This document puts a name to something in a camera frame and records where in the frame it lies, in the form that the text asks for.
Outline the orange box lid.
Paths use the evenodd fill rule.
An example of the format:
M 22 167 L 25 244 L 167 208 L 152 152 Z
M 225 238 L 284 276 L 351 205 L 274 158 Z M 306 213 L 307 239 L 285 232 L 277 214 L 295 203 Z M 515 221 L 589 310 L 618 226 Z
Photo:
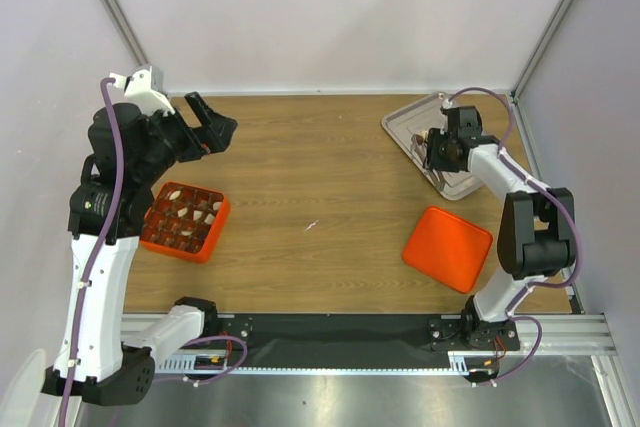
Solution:
M 493 236 L 485 229 L 430 206 L 411 234 L 402 260 L 435 281 L 467 294 L 475 287 L 492 243 Z

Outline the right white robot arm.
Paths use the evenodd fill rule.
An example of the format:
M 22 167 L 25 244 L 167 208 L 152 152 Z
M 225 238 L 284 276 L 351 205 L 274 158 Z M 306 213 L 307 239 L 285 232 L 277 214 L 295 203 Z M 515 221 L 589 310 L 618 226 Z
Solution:
M 445 124 L 428 131 L 427 168 L 438 173 L 471 174 L 503 209 L 497 238 L 499 267 L 471 296 L 461 313 L 458 338 L 472 350 L 491 348 L 515 328 L 515 310 L 536 288 L 552 288 L 552 277 L 581 267 L 581 243 L 574 197 L 528 173 L 504 143 L 483 130 L 473 106 L 442 111 Z

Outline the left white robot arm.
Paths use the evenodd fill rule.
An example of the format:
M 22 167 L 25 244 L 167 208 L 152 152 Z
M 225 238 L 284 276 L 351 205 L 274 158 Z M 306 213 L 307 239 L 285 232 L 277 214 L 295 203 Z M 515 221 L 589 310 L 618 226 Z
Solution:
M 225 151 L 238 123 L 186 95 L 199 125 L 177 111 L 142 110 L 139 100 L 107 103 L 88 129 L 92 152 L 69 201 L 72 287 L 60 352 L 42 391 L 102 407 L 139 403 L 155 368 L 189 342 L 213 345 L 221 321 L 214 302 L 182 297 L 140 335 L 121 337 L 130 267 L 154 201 L 153 185 L 175 163 Z

